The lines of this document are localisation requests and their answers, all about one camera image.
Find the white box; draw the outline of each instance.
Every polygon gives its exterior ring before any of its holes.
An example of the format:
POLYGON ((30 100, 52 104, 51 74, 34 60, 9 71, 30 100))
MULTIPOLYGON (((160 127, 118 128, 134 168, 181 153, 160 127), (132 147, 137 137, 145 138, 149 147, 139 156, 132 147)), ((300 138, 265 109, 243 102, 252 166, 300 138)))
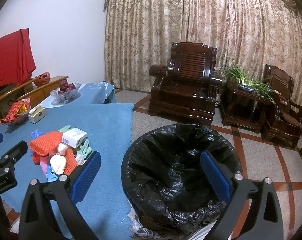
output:
POLYGON ((83 143, 87 134, 85 131, 80 130, 78 128, 73 128, 62 135, 62 142, 68 144, 73 148, 77 148, 81 143, 83 143))

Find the wooden armchair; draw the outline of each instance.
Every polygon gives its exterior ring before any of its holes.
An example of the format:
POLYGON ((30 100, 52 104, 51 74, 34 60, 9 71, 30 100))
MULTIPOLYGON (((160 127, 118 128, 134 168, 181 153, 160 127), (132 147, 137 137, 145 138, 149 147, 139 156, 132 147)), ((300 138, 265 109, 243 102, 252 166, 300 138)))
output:
POLYGON ((198 119, 211 125, 216 93, 222 76, 214 72, 216 48, 193 43, 173 43, 168 66, 153 65, 156 77, 151 90, 149 114, 160 111, 198 119))
POLYGON ((294 149, 302 134, 302 106, 291 101, 294 80, 284 70, 269 65, 265 65, 264 79, 280 95, 272 94, 275 105, 266 110, 266 121, 261 130, 262 139, 268 142, 277 137, 292 142, 294 149), (298 113, 292 110, 291 106, 299 109, 298 113))

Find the curtain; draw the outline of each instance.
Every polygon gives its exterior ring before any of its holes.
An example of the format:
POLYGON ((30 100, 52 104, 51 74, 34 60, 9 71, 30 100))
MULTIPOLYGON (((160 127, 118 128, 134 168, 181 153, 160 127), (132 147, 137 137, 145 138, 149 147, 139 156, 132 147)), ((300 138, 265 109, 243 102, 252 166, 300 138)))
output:
POLYGON ((173 42, 217 48, 216 70, 232 61, 263 77, 275 65, 295 80, 302 105, 302 13, 284 0, 107 0, 106 81, 150 91, 153 64, 166 65, 173 42))

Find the orange knitted cloth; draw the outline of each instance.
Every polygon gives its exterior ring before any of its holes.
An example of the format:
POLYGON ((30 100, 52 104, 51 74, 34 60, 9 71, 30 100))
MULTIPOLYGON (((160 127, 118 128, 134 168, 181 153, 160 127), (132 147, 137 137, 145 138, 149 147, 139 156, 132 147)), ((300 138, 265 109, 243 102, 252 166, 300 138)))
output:
MULTIPOLYGON (((53 131, 29 142, 30 149, 35 152, 32 155, 32 160, 35 164, 40 163, 41 156, 48 155, 49 152, 55 150, 59 146, 62 140, 62 134, 62 132, 53 131)), ((70 175, 74 168, 78 166, 71 148, 67 149, 64 157, 67 160, 67 164, 63 174, 70 175)))

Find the trash can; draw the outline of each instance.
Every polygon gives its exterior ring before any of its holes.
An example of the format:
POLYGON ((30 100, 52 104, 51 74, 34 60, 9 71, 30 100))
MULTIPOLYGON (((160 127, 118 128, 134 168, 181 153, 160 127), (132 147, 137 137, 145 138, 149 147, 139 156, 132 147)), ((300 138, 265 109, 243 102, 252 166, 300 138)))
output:
POLYGON ((217 131, 173 124, 142 135, 129 147, 121 166, 123 188, 159 225, 185 233, 198 230, 217 220, 226 205, 200 166, 204 150, 233 173, 242 173, 235 149, 217 131))

